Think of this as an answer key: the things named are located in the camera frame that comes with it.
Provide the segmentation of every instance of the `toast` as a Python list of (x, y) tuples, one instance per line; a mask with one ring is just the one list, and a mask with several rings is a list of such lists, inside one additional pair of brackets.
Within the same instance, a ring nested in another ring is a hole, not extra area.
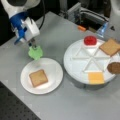
[(103, 43), (99, 48), (104, 53), (112, 57), (120, 51), (120, 44), (118, 44), (114, 39), (109, 39), (107, 42)]
[(33, 72), (29, 75), (29, 77), (31, 79), (33, 87), (37, 87), (48, 82), (44, 70), (38, 70), (36, 72)]

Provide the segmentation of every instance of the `wire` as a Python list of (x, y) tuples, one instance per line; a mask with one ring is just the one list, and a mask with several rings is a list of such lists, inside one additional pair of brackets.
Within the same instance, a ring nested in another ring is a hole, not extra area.
[(41, 23), (39, 29), (42, 28), (42, 26), (43, 26), (43, 24), (45, 22), (45, 2), (44, 2), (44, 0), (41, 0), (41, 1), (42, 1), (42, 4), (43, 4), (43, 20), (42, 20), (42, 23)]
[(98, 14), (96, 14), (96, 13), (94, 13), (94, 12), (87, 11), (87, 10), (81, 10), (80, 12), (83, 12), (83, 13), (84, 13), (84, 12), (86, 12), (86, 13), (91, 13), (91, 14), (93, 14), (93, 15), (96, 15), (96, 16), (102, 18), (104, 21), (108, 22), (108, 20), (107, 20), (105, 17), (103, 17), (103, 16), (101, 16), (101, 15), (98, 15)]

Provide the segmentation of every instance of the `white plate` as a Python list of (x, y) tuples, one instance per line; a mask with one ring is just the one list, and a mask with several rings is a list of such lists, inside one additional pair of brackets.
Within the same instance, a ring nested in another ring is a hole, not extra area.
[(119, 54), (110, 57), (99, 49), (104, 41), (99, 40), (95, 46), (86, 46), (83, 39), (73, 43), (65, 52), (64, 67), (75, 80), (89, 84), (88, 72), (103, 72), (105, 83), (112, 80), (115, 75), (107, 70), (111, 62), (120, 61)]
[[(48, 83), (40, 85), (36, 88), (32, 86), (29, 74), (37, 70), (43, 69), (48, 78)], [(27, 64), (21, 73), (21, 84), (30, 93), (45, 94), (56, 89), (63, 78), (63, 70), (59, 63), (49, 58), (41, 58)]]

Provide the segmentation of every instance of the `gray table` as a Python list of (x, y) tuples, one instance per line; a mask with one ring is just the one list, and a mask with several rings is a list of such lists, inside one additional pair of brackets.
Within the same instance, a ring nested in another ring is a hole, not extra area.
[[(44, 57), (57, 60), (63, 67), (63, 56), (73, 42), (91, 35), (49, 12), (37, 42)], [(120, 76), (97, 91), (79, 89), (65, 72), (62, 84), (46, 95), (33, 95), (20, 83), (23, 67), (32, 61), (28, 46), (14, 46), (12, 38), (0, 47), (0, 81), (42, 120), (118, 120), (120, 118)]]

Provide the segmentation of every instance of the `white object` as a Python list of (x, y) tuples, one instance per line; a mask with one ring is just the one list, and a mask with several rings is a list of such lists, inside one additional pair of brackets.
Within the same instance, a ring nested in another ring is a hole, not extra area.
[(11, 18), (12, 16), (20, 13), (20, 12), (24, 12), (25, 10), (35, 7), (36, 5), (38, 5), (40, 3), (41, 0), (27, 0), (26, 4), (22, 7), (17, 7), (17, 6), (12, 6), (10, 5), (7, 0), (1, 0), (2, 5), (5, 9), (5, 11), (7, 12), (9, 18)]
[[(12, 6), (7, 2), (7, 0), (1, 0), (1, 3), (3, 4), (3, 7), (4, 7), (5, 11), (7, 12), (9, 19), (10, 19), (11, 17), (13, 17), (21, 12), (25, 12), (29, 8), (35, 7), (36, 5), (38, 5), (40, 3), (40, 0), (27, 0), (25, 5), (22, 7)], [(23, 29), (25, 27), (27, 28), (27, 31), (25, 32), (25, 39), (24, 38), (20, 39), (21, 42), (29, 41), (32, 38), (34, 38), (40, 34), (39, 28), (37, 27), (35, 21), (33, 19), (30, 19), (29, 17), (25, 21), (22, 21), (21, 27)], [(15, 32), (17, 38), (19, 38), (20, 36), (18, 35), (17, 28), (14, 28), (14, 32)]]
[[(43, 69), (48, 78), (48, 83), (40, 85), (36, 88), (32, 86), (29, 74)], [(32, 61), (27, 64), (21, 73), (21, 84), (30, 93), (33, 94), (46, 94), (55, 90), (63, 78), (63, 70), (59, 63), (49, 58), (41, 58), (38, 61)]]
[(23, 21), (23, 25), (27, 28), (27, 31), (25, 32), (25, 40), (29, 41), (40, 34), (40, 30), (33, 19), (28, 17)]
[(115, 75), (108, 72), (107, 66), (111, 62), (119, 62), (119, 54), (113, 57), (106, 55), (99, 49), (99, 46), (104, 43), (99, 39), (94, 47), (84, 46), (83, 43), (83, 39), (79, 40), (68, 47), (65, 52), (64, 67), (68, 74), (84, 84), (89, 84), (89, 72), (103, 72), (105, 83), (112, 80)]

